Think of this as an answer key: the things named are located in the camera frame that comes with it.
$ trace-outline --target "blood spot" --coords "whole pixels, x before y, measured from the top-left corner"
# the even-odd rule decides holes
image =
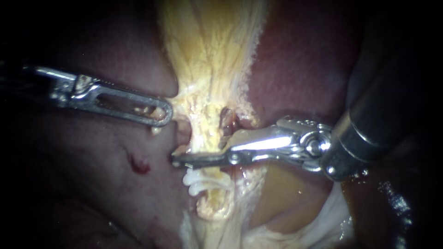
[[[145,175],[151,171],[151,166],[147,158],[142,161],[137,161],[132,154],[129,154],[128,160],[131,164],[132,171],[137,174]]]

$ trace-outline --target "yellow fat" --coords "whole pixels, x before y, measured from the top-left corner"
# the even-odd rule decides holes
[[[191,153],[218,152],[220,112],[231,108],[248,117],[247,77],[264,22],[264,0],[162,0],[159,26],[178,79],[178,95],[170,99],[174,115],[188,117]],[[221,178],[219,168],[205,175]],[[207,190],[206,204],[222,206],[226,190]]]

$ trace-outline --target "red blood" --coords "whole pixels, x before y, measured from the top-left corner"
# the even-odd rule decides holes
[[[137,174],[145,175],[151,171],[151,166],[148,163],[148,159],[137,161],[132,154],[128,155],[129,163],[131,164],[132,171]]]

